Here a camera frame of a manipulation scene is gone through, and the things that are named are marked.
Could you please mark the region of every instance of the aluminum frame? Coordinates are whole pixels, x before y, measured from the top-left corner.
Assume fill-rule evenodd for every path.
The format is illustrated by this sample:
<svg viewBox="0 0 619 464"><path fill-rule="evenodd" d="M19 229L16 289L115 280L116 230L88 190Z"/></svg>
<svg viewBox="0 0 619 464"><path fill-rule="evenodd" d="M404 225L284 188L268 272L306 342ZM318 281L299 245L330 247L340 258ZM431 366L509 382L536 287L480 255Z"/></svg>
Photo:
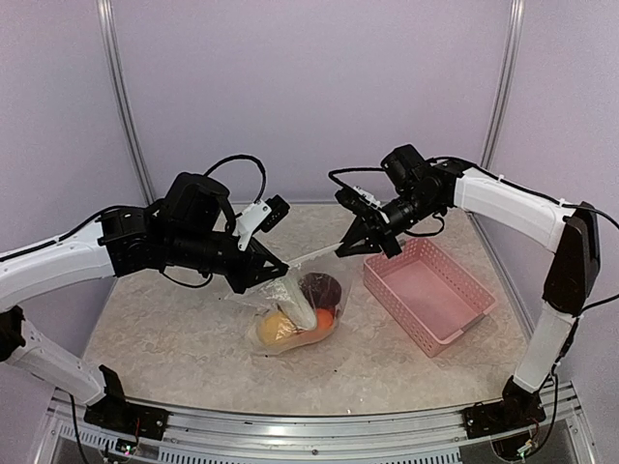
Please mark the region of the aluminum frame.
<svg viewBox="0 0 619 464"><path fill-rule="evenodd" d="M541 397L548 416L544 425L552 415L554 387L544 388ZM181 456L178 462L183 462L182 456L186 456L186 464L197 456L236 463L401 462L404 457L410 458L408 456L440 456L488 441L488 437L466 438L461 417L463 406L367 416L278 417L186 408L153 401L135 402L163 407L171 413L161 442L148 439L140 442L151 455L158 456L148 462L175 462L175 459L170 461L169 456L166 458L165 453ZM572 433L572 442L578 462L595 464L593 442L571 383L560 386L557 404L557 420L567 421L576 431ZM86 440L85 446L131 438L83 422L83 412L83 407L78 406L80 433L96 437ZM71 404L65 393L57 391L47 411L35 462L51 464L61 436L74 439L68 431L73 432Z"/></svg>

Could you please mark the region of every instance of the beige surface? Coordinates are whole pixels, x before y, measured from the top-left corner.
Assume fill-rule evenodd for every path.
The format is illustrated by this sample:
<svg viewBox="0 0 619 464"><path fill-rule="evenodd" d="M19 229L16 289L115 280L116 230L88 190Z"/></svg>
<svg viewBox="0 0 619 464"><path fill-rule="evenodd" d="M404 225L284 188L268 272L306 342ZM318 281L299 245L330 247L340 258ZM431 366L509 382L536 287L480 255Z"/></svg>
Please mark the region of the beige surface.
<svg viewBox="0 0 619 464"><path fill-rule="evenodd" d="M338 206L295 206L258 239L290 259L335 243L350 221ZM435 226L430 219L419 230ZM190 290L155 272L118 282L85 357L116 370L127 395L228 411L364 414L499 396L524 352L516 317L464 213L451 211L434 240L498 300L489 317L436 358L427 358L380 306L361 273L331 337L266 358L245 339L253 311L224 299L222 278ZM173 274L196 281L191 272Z"/></svg>

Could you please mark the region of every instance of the mounting plate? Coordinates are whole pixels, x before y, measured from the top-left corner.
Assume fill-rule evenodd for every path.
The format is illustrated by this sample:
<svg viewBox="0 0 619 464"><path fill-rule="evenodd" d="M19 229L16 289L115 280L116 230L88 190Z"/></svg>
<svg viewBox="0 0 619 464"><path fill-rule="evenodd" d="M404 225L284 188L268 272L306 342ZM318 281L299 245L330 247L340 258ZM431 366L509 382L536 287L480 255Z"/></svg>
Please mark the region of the mounting plate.
<svg viewBox="0 0 619 464"><path fill-rule="evenodd" d="M161 408L133 404L108 403L103 411L86 409L84 421L101 428L139 437L161 440L169 413Z"/></svg>
<svg viewBox="0 0 619 464"><path fill-rule="evenodd" d="M497 435L518 428L533 425L535 421L545 421L545 411L541 405L532 404L520 420L504 420L505 403L495 401L493 403L476 404L462 410L464 428L469 439Z"/></svg>

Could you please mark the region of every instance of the orange fruit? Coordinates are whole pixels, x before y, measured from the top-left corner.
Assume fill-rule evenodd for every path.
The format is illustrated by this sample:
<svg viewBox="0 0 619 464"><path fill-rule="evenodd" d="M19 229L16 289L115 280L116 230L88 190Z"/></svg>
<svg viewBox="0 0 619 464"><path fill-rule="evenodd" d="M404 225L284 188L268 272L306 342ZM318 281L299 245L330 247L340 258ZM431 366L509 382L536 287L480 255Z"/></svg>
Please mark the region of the orange fruit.
<svg viewBox="0 0 619 464"><path fill-rule="evenodd" d="M317 329L319 331L326 331L333 326L333 315L328 309L318 308L316 310L316 319L318 319Z"/></svg>

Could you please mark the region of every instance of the plastic bag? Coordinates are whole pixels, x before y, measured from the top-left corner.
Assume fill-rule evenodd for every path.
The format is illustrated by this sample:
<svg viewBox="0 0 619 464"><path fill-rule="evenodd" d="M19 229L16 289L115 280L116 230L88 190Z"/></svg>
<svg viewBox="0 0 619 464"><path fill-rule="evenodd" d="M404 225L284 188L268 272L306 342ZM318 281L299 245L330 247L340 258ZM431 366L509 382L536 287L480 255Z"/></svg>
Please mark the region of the plastic bag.
<svg viewBox="0 0 619 464"><path fill-rule="evenodd" d="M258 309L248 339L258 353L277 355L332 334L344 312L357 260L339 258L336 246L291 261L284 277L266 282L239 303Z"/></svg>

